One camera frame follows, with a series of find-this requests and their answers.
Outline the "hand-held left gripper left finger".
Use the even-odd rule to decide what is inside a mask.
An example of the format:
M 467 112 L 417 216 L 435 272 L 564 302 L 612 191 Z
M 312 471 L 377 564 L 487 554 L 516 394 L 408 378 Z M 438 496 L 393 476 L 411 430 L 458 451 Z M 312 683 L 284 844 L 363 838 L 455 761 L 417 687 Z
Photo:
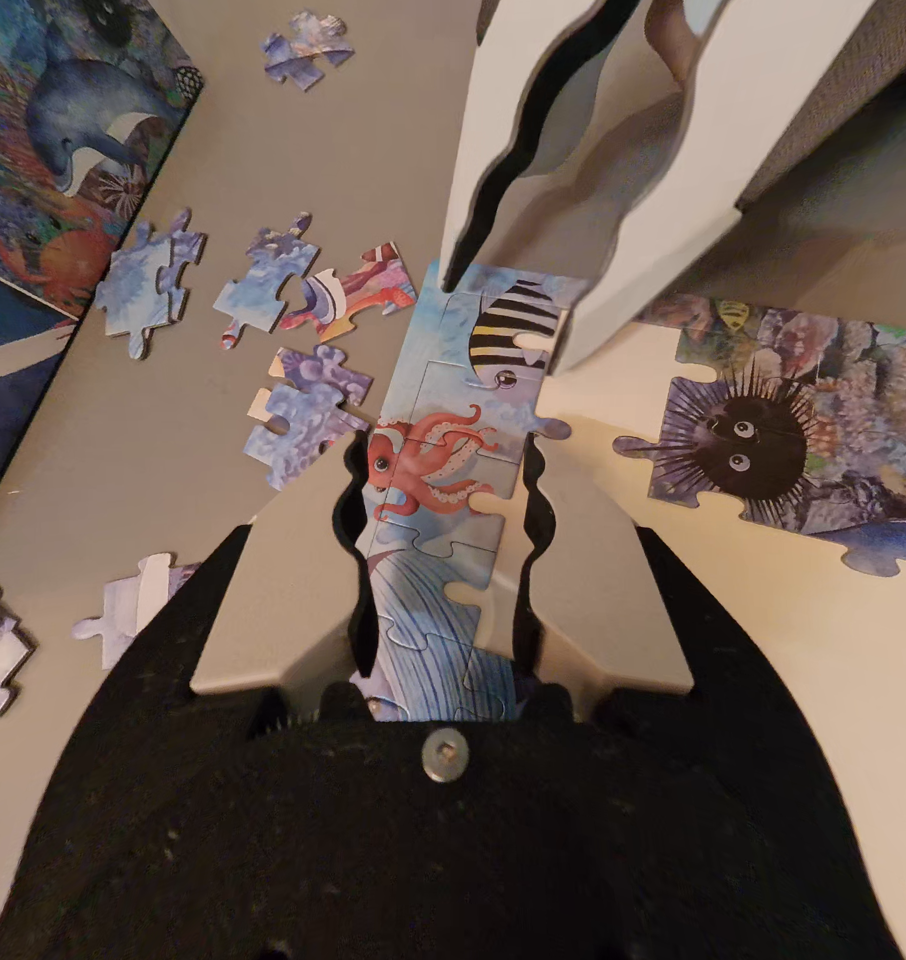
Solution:
M 369 678 L 379 618 L 367 559 L 367 436 L 334 442 L 251 524 L 191 680 L 197 694 L 318 694 Z

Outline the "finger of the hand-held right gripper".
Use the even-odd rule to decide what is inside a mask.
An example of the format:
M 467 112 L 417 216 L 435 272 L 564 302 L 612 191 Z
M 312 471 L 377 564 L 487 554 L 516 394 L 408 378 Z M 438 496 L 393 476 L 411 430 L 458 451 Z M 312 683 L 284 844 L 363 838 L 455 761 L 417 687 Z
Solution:
M 738 199 L 872 5 L 723 3 L 670 150 L 557 335 L 553 376 L 587 360 L 740 221 Z
M 439 256 L 451 293 L 477 260 L 513 183 L 527 174 L 545 130 L 566 160 L 592 115 L 598 80 L 575 80 L 607 51 L 638 7 L 627 1 L 485 5 L 462 118 Z

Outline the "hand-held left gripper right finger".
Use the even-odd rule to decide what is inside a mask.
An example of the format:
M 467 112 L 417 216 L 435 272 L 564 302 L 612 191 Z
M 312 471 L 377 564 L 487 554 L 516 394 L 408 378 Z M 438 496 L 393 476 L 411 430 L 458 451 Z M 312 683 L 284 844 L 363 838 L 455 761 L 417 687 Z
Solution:
M 694 685 L 637 527 L 560 440 L 530 440 L 512 619 L 521 675 L 562 686 L 575 719 L 617 690 L 685 695 Z

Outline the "ocean jigsaw puzzle board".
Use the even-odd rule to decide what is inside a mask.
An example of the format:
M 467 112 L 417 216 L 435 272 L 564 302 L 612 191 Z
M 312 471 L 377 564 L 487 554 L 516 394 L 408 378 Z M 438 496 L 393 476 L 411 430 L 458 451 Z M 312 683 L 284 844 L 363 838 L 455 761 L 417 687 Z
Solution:
M 435 262 L 375 428 L 439 417 L 415 422 L 412 410 L 428 362 L 461 366 L 440 329 L 451 295 L 551 276 L 471 266 L 446 293 L 437 273 Z M 549 365 L 553 343 L 516 338 L 547 351 Z M 685 695 L 617 690 L 595 721 L 709 771 L 746 807 L 799 896 L 813 958 L 901 958 L 867 875 L 865 830 L 834 777 L 839 756 L 817 736 L 828 735 L 821 699 L 856 669 L 906 665 L 906 329 L 670 294 L 619 346 L 572 381 L 546 366 L 535 412 L 572 426 L 565 450 L 636 525 L 694 685 Z M 721 493 L 701 493 L 695 508 L 650 497 L 651 462 L 616 453 L 615 438 L 658 440 L 674 378 L 710 383 L 752 364 L 813 392 L 802 504 L 780 529 L 742 518 Z M 500 722 L 532 710 L 535 679 L 520 674 L 512 646 L 532 548 L 521 530 L 525 449 L 511 492 L 474 493 L 470 510 L 449 515 L 375 521 L 384 496 L 366 481 L 359 546 L 380 633 L 371 676 L 354 681 L 378 719 Z

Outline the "striped fish puzzle piece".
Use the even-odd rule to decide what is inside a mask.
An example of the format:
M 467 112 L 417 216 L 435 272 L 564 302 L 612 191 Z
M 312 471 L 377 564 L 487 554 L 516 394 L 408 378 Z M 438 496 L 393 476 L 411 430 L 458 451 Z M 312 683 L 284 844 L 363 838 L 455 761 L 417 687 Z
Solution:
M 452 294 L 440 329 L 451 337 L 451 358 L 467 386 L 501 392 L 539 383 L 548 352 L 515 342 L 520 334 L 552 340 L 561 320 L 584 291 L 583 279 L 521 274 L 499 291 Z

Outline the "pink orange clownfish puzzle piece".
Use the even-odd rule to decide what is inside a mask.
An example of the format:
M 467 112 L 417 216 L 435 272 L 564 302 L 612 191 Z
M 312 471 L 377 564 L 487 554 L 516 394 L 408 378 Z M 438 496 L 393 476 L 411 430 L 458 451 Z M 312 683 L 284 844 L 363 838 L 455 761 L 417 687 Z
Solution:
M 326 343 L 351 333 L 353 318 L 367 309 L 377 308 L 389 316 L 416 304 L 416 290 L 391 243 L 365 251 L 362 260 L 362 267 L 345 277 L 328 269 L 304 278 L 305 305 L 284 314 L 279 330 L 312 325 L 319 342 Z

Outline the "person's right hand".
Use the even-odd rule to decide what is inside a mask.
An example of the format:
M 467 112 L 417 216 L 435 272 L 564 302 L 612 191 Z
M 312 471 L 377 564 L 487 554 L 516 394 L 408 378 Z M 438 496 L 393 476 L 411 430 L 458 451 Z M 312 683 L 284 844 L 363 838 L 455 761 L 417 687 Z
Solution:
M 683 87 L 699 51 L 699 40 L 687 23 L 682 1 L 651 1 L 644 34 L 676 83 Z

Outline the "white patch blue puzzle piece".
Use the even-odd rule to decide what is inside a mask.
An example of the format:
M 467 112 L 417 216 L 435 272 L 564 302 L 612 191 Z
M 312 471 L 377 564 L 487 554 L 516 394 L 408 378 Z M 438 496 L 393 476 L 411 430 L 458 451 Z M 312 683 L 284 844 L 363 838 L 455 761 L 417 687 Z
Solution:
M 141 559 L 135 576 L 108 582 L 103 587 L 102 615 L 77 621 L 73 638 L 87 641 L 100 636 L 101 668 L 110 671 L 199 566 L 174 566 L 171 553 Z

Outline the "pink lined coral puzzle piece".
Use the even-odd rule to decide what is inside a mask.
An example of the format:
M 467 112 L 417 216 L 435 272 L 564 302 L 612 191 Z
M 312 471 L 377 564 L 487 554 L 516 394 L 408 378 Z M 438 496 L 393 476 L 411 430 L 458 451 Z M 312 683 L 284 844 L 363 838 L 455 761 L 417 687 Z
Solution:
M 320 16 L 304 9 L 289 21 L 290 42 L 298 58 L 324 58 L 331 66 L 341 66 L 355 54 L 346 38 L 345 22 L 332 14 Z

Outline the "purple blue puzzle piece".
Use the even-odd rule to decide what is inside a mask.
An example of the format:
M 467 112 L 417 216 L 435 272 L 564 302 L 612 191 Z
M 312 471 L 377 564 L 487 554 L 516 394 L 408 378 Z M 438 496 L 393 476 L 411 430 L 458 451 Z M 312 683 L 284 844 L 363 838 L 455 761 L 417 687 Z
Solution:
M 279 84 L 291 82 L 305 92 L 325 77 L 308 55 L 296 54 L 291 42 L 277 32 L 271 33 L 261 47 L 265 56 L 265 74 Z

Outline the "pile of loose puzzle pieces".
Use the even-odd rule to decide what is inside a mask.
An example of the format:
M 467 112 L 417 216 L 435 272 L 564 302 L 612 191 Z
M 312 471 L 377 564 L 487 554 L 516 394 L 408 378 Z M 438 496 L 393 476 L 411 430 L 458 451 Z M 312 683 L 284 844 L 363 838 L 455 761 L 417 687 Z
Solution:
M 148 334 L 181 318 L 187 297 L 182 273 L 198 263 L 205 242 L 204 234 L 189 229 L 190 219 L 191 212 L 182 211 L 166 233 L 142 224 L 134 244 L 112 254 L 99 284 L 95 306 L 105 314 L 106 334 L 127 335 L 133 359 L 146 356 Z M 311 222 L 310 213 L 301 213 L 288 229 L 264 227 L 253 239 L 246 275 L 226 282 L 214 304 L 229 318 L 220 340 L 224 350 L 235 348 L 245 330 L 273 332 L 284 314 L 305 305 L 301 281 L 313 275 L 319 254 L 303 238 Z M 346 367 L 333 342 L 318 340 L 309 353 L 280 348 L 268 372 L 277 382 L 259 390 L 248 412 L 258 424 L 243 452 L 267 466 L 267 483 L 276 490 L 339 438 L 367 429 L 345 405 L 361 406 L 372 378 Z

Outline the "illustrated puzzle box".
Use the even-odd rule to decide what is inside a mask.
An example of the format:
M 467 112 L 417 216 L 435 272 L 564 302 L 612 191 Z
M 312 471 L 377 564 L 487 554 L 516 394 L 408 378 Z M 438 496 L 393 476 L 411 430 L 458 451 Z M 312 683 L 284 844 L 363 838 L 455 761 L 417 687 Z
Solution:
M 0 1 L 0 481 L 204 85 L 149 2 Z

